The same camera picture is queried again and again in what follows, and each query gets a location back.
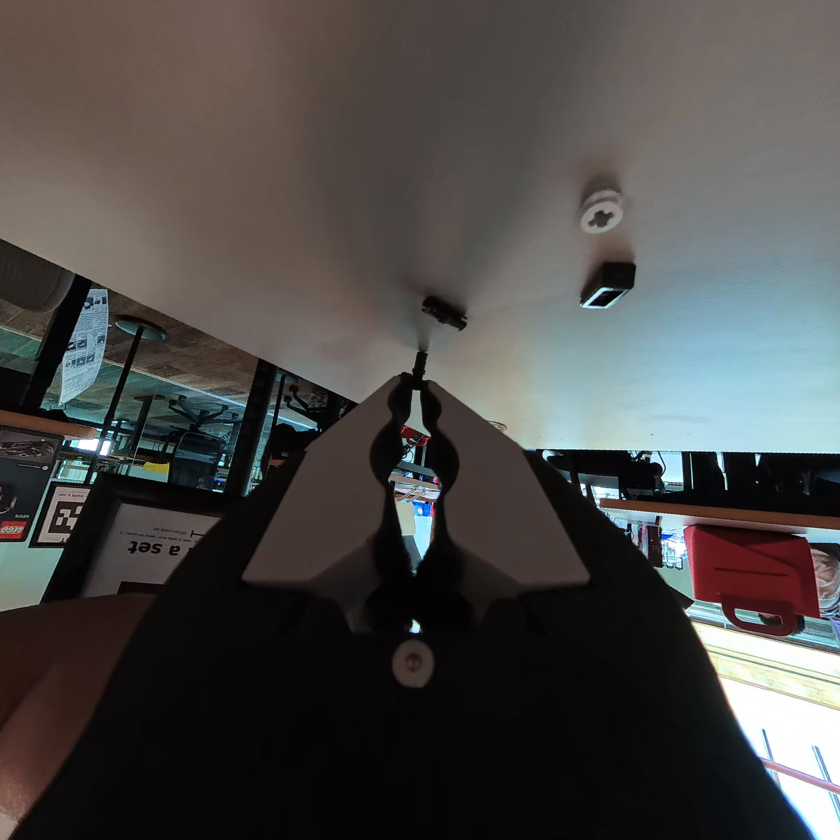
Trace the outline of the black office chair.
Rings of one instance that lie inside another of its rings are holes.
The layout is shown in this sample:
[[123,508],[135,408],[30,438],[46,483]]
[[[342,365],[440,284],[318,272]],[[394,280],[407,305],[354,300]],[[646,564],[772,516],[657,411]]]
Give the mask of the black office chair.
[[216,411],[200,409],[197,413],[187,405],[184,395],[168,401],[169,409],[187,422],[186,428],[172,427],[165,440],[171,447],[167,482],[191,489],[221,491],[223,480],[217,474],[228,450],[229,437],[211,434],[205,426],[229,425],[230,434],[238,430],[239,414],[228,406]]

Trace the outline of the tag card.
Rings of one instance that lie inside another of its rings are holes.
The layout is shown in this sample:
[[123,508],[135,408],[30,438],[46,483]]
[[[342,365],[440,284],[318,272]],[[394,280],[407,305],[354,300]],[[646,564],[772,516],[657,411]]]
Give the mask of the tag card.
[[29,548],[63,549],[90,492],[91,485],[51,481],[30,535]]

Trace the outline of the printed paper sheet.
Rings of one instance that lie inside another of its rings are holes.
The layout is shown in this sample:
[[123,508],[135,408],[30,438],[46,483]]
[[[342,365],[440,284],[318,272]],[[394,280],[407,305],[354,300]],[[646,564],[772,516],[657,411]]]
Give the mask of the printed paper sheet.
[[59,368],[59,406],[77,398],[98,378],[109,332],[109,291],[92,288]]

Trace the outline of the instruction sign board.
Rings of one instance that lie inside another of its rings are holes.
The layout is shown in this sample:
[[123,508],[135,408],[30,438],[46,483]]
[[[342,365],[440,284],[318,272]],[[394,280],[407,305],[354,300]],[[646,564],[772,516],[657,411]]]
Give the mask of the instruction sign board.
[[41,603],[155,594],[233,503],[210,490],[101,474]]

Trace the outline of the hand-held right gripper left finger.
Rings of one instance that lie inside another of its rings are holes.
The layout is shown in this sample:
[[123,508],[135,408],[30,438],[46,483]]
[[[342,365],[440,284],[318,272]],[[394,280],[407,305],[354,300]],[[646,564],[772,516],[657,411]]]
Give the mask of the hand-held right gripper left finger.
[[410,413],[410,374],[399,374],[345,414],[306,450],[243,572],[248,585],[303,592],[342,610],[355,632],[370,629],[364,604],[380,583],[375,534],[394,513],[389,475],[371,456],[380,433]]

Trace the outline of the round pedestal table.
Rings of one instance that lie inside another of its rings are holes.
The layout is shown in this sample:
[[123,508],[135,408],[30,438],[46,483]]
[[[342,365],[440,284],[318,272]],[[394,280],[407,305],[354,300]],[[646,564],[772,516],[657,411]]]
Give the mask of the round pedestal table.
[[122,316],[117,317],[115,326],[122,332],[133,336],[133,338],[127,357],[122,364],[122,370],[120,372],[118,382],[112,393],[112,399],[110,405],[108,406],[108,411],[103,419],[101,432],[98,436],[97,448],[94,450],[94,454],[91,457],[91,461],[87,469],[87,474],[83,480],[83,484],[86,487],[91,484],[91,481],[97,471],[98,463],[102,455],[102,447],[104,446],[104,443],[108,441],[112,422],[115,418],[120,399],[129,379],[135,357],[142,341],[163,341],[166,338],[166,331],[162,327],[143,318],[131,317],[123,314]]

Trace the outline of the red case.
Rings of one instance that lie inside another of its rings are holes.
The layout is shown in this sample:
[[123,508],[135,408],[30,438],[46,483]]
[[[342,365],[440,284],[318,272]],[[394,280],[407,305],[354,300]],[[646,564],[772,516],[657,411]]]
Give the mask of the red case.
[[715,527],[684,530],[694,594],[717,603],[748,633],[788,637],[821,615],[810,543],[783,532]]

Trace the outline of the small black lego brick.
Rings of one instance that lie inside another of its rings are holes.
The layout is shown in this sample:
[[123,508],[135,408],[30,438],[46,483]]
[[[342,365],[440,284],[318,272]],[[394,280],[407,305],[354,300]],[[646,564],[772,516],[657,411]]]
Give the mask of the small black lego brick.
[[580,296],[584,309],[607,309],[635,287],[637,267],[632,261],[609,260],[589,276]]

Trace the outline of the black column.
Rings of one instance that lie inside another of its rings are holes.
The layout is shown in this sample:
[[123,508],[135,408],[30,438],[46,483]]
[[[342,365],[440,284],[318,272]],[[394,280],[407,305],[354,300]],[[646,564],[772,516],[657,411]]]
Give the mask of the black column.
[[259,441],[277,381],[277,371],[275,364],[265,360],[257,361],[245,413],[228,468],[224,488],[224,495],[228,498],[240,498],[249,492]]

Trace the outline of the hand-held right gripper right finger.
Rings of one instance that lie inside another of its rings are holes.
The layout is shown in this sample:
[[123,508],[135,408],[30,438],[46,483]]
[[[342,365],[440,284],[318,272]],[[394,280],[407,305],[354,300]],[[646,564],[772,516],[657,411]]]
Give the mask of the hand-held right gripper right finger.
[[420,584],[476,618],[501,599],[587,586],[589,571],[524,450],[439,384],[420,391],[442,489]]

